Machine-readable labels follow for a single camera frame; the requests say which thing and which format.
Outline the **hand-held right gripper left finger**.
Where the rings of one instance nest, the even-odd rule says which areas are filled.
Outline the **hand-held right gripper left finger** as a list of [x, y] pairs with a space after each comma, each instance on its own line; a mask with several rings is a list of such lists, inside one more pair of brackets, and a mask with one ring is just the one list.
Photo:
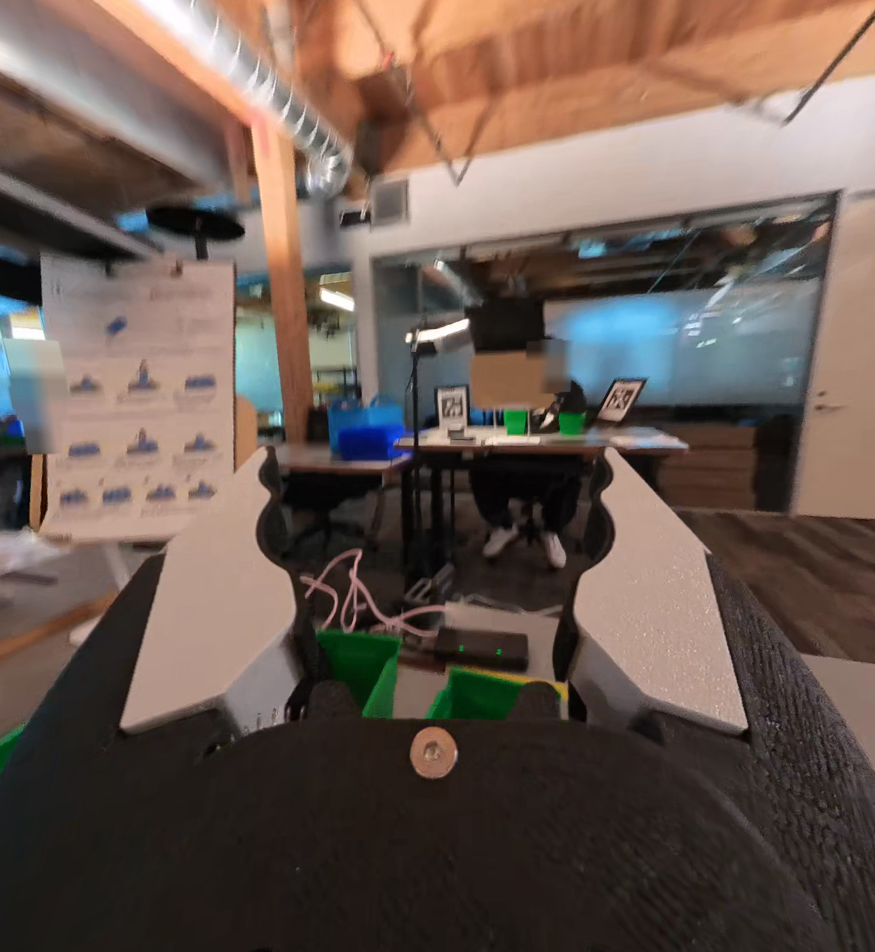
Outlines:
[[204, 712], [235, 736], [298, 720], [320, 680], [299, 575], [285, 565], [276, 448], [259, 448], [167, 545], [120, 728]]

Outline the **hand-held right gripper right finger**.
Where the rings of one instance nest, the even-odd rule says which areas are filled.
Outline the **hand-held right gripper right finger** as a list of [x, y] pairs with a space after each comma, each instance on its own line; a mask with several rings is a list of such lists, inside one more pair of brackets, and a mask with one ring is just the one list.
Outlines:
[[594, 466], [582, 553], [557, 631], [571, 717], [632, 727], [663, 714], [743, 735], [708, 550], [613, 448]]

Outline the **stack of cardboard boxes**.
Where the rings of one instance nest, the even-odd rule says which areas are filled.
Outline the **stack of cardboard boxes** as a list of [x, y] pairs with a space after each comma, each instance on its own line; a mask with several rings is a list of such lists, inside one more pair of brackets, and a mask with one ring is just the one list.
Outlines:
[[764, 422], [685, 422], [669, 433], [687, 452], [658, 466], [662, 498], [673, 507], [784, 512], [799, 428], [794, 417]]

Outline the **long wooden desk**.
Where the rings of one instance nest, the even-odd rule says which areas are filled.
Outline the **long wooden desk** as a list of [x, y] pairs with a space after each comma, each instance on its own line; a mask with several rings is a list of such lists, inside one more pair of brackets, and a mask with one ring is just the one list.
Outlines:
[[676, 437], [645, 426], [598, 426], [580, 435], [509, 436], [499, 426], [468, 425], [453, 434], [437, 427], [396, 441], [408, 457], [400, 476], [401, 564], [408, 582], [433, 575], [452, 560], [455, 541], [454, 475], [459, 470], [496, 474], [594, 477], [612, 449], [645, 458], [652, 472], [661, 460], [688, 451]]

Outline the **black power bank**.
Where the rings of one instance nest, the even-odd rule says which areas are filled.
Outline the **black power bank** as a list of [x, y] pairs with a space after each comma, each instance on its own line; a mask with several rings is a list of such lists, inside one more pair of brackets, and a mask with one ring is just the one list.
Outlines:
[[529, 666], [525, 634], [442, 627], [434, 638], [433, 653], [445, 663], [524, 673]]

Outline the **instruction sheet on stand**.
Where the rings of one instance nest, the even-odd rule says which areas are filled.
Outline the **instruction sheet on stand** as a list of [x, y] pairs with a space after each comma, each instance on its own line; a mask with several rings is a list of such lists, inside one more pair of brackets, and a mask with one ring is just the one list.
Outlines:
[[257, 450], [257, 413], [246, 398], [235, 398], [235, 453], [234, 470], [239, 470]]

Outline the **wooden office desk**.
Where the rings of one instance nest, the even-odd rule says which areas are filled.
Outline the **wooden office desk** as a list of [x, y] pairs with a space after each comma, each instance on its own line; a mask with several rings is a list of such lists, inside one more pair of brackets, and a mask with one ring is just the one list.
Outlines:
[[[328, 545], [336, 533], [358, 541], [360, 550], [379, 550], [384, 518], [384, 496], [391, 488], [399, 493], [400, 556], [396, 583], [408, 589], [415, 579], [417, 506], [412, 457], [349, 460], [329, 446], [269, 444], [262, 447], [262, 462], [255, 467], [267, 501], [256, 524], [256, 538], [265, 556], [292, 573], [304, 541], [319, 537]], [[372, 498], [367, 523], [333, 517], [341, 505]]]

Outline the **blue plastic bin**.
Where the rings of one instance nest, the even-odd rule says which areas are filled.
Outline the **blue plastic bin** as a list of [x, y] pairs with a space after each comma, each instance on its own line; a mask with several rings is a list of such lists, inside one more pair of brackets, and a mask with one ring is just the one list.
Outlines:
[[405, 435], [402, 423], [345, 427], [337, 435], [337, 452], [346, 462], [385, 462], [402, 454], [396, 443]]

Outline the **printed instruction sheet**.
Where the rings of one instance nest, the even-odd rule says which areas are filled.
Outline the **printed instruction sheet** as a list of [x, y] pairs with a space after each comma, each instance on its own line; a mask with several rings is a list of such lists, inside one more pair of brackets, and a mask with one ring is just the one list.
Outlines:
[[235, 469], [236, 267], [45, 256], [40, 270], [66, 378], [40, 533], [170, 539]]

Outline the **tan rounded panel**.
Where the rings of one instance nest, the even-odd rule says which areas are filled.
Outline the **tan rounded panel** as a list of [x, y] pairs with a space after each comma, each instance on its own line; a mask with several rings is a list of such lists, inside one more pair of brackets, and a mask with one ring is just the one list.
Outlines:
[[486, 411], [544, 409], [554, 400], [545, 382], [545, 360], [539, 353], [477, 353], [470, 368], [471, 403]]

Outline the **white tilted monitor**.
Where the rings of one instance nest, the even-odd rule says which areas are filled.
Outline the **white tilted monitor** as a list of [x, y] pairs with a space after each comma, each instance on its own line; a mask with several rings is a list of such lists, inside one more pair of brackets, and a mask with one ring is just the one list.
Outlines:
[[58, 254], [95, 261], [146, 261], [164, 255], [155, 244], [1, 171], [0, 246], [32, 259]]

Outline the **blue handled tote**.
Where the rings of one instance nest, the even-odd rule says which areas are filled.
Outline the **blue handled tote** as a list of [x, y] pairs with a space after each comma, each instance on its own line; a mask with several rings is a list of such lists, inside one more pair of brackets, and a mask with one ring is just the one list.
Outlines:
[[385, 426], [404, 434], [404, 409], [389, 397], [377, 395], [367, 405], [353, 400], [336, 400], [327, 407], [329, 445], [337, 450], [344, 429], [360, 426]]

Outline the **wooden support post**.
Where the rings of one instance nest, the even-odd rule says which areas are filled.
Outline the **wooden support post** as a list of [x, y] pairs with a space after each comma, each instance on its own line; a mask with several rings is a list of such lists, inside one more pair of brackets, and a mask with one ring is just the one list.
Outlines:
[[313, 406], [293, 144], [271, 121], [251, 128], [287, 442], [303, 444]]

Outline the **wall vent grille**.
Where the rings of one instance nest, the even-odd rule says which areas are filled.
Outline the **wall vent grille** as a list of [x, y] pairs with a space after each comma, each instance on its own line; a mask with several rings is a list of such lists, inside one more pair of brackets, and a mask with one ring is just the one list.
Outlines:
[[370, 185], [369, 211], [374, 229], [406, 223], [410, 217], [409, 180], [375, 178]]

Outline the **silver air duct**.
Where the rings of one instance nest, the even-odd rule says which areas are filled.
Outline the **silver air duct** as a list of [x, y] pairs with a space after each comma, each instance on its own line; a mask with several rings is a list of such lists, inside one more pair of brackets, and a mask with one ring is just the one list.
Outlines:
[[343, 192], [354, 159], [350, 143], [211, 2], [135, 1], [134, 5], [224, 80], [245, 106], [277, 121], [305, 156], [308, 194], [333, 199]]

